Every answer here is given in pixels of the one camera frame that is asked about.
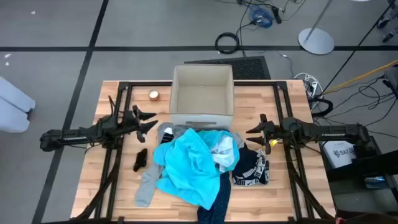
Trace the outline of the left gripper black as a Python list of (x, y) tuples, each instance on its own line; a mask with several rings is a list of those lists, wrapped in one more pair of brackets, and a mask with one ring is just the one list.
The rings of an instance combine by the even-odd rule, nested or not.
[(144, 143), (144, 134), (147, 134), (158, 121), (154, 120), (148, 123), (141, 123), (141, 121), (153, 118), (156, 115), (156, 113), (142, 112), (137, 105), (133, 105), (132, 110), (124, 113), (123, 127), (128, 129), (128, 134), (135, 131), (139, 142)]

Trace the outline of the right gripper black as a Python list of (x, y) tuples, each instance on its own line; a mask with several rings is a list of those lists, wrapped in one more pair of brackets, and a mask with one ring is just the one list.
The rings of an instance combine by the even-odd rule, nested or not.
[(282, 131), (273, 121), (268, 121), (265, 114), (260, 114), (260, 120), (261, 122), (255, 128), (246, 131), (246, 133), (253, 134), (261, 132), (262, 137), (249, 138), (249, 140), (264, 146), (266, 155), (269, 155), (271, 147), (282, 142)]

